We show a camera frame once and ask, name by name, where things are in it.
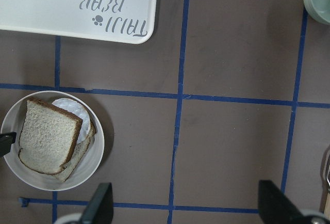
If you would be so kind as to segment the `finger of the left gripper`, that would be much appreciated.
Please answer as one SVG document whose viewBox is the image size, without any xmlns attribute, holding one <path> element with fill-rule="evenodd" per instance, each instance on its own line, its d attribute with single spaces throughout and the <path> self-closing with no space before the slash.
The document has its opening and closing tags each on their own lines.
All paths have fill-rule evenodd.
<svg viewBox="0 0 330 224">
<path fill-rule="evenodd" d="M 16 132 L 0 134 L 0 157 L 5 156 L 11 151 L 11 146 L 15 143 L 16 136 Z"/>
</svg>

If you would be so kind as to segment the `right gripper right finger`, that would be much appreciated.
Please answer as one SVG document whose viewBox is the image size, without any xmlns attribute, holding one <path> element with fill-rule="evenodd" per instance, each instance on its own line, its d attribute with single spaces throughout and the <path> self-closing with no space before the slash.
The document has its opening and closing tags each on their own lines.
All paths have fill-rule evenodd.
<svg viewBox="0 0 330 224">
<path fill-rule="evenodd" d="M 270 180 L 258 183 L 258 213 L 263 223 L 309 223 L 297 207 Z"/>
</svg>

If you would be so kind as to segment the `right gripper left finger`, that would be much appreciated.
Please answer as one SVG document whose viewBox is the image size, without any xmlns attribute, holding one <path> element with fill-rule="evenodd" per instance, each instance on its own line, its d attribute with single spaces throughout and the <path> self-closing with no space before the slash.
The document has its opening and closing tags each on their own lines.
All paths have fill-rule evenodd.
<svg viewBox="0 0 330 224">
<path fill-rule="evenodd" d="M 112 223 L 113 193 L 111 183 L 101 183 L 81 216 L 81 223 Z"/>
</svg>

